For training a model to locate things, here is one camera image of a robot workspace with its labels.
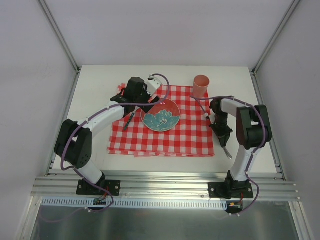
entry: black mount plate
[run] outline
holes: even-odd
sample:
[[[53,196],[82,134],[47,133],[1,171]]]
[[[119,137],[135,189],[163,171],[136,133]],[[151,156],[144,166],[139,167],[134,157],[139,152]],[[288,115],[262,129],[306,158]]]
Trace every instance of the black mount plate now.
[[[220,195],[217,194],[216,189],[221,189],[225,186],[225,182],[209,182],[208,183],[208,190],[209,190],[209,197],[210,198],[221,198]],[[235,199],[241,199],[241,193],[243,193],[244,199],[253,199],[254,193],[252,191],[252,186],[248,183],[248,188],[242,191],[235,191],[231,193],[231,197]]]
[[[121,181],[119,180],[105,180],[104,186],[100,186],[103,189],[108,189],[109,192],[112,194],[112,196],[119,196],[120,195],[120,186]],[[101,190],[91,186],[84,180],[79,180],[78,186],[76,188],[76,194],[77,195],[89,195],[89,196],[99,196],[103,195],[104,192]]]

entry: red checkered cloth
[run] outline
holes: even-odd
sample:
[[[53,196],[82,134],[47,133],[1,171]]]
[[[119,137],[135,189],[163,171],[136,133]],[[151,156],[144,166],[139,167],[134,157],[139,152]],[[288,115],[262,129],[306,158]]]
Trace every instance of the red checkered cloth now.
[[[118,86],[118,93],[126,85]],[[168,86],[162,85],[156,95],[163,98]],[[171,86],[168,96],[180,109],[180,121],[171,130],[156,132],[147,128],[141,119],[141,109],[137,110],[128,128],[124,127],[130,118],[112,124],[108,145],[110,154],[134,155],[135,157],[210,157],[214,156],[213,131],[209,127],[199,104],[189,97],[191,86]],[[209,101],[202,101],[207,113],[210,113]]]

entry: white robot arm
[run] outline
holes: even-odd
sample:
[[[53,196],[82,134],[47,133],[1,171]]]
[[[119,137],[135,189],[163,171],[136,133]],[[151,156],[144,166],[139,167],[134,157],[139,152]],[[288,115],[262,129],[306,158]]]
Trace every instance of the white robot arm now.
[[[209,195],[211,198],[225,199],[241,198],[241,196],[253,198],[252,186],[246,174],[250,172],[261,148],[272,138],[267,107],[257,105],[254,106],[254,110],[231,97],[216,97],[210,103],[210,108],[215,113],[214,123],[210,127],[223,148],[226,147],[230,134],[233,132],[228,127],[228,114],[236,117],[236,137],[239,142],[239,150],[225,181],[208,184]]]
[[[161,85],[161,81],[153,76],[150,76],[147,81],[144,81],[139,77],[132,77],[129,80],[127,87],[123,88],[120,94],[112,97],[104,108],[93,116],[79,121],[80,123],[84,122],[86,124],[82,125],[68,147],[66,147],[68,140],[75,129],[79,128],[80,125],[77,121],[72,121],[70,119],[64,121],[54,147],[54,152],[61,158],[65,152],[64,160],[69,162],[84,178],[103,189],[108,188],[112,195],[118,196],[120,191],[113,190],[111,186],[109,186],[109,184],[114,181],[106,181],[106,176],[91,160],[92,139],[113,122],[120,120],[133,112],[136,107],[130,105],[130,103],[149,104],[148,101]],[[156,97],[151,103],[158,102],[159,100],[160,98]],[[151,108],[152,106],[141,106],[141,109],[146,113]],[[99,190],[92,187],[87,182],[80,180],[77,189],[77,194],[78,193],[80,195],[98,195]]]

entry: pink cup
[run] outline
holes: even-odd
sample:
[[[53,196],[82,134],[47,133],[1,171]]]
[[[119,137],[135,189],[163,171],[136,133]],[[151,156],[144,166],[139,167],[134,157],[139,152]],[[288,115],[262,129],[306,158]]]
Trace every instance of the pink cup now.
[[[205,75],[198,75],[193,81],[193,96],[196,98],[203,98],[207,88],[209,86],[210,80]]]

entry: white cable organizer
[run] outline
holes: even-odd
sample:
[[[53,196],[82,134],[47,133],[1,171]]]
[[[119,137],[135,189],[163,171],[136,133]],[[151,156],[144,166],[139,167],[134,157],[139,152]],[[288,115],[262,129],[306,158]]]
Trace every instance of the white cable organizer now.
[[[58,197],[46,196],[42,199],[42,206],[102,208],[103,205],[94,205],[95,197]],[[199,209],[199,210],[226,210],[227,201],[223,200],[176,200],[176,199],[132,199],[115,198],[112,208],[127,209]]]

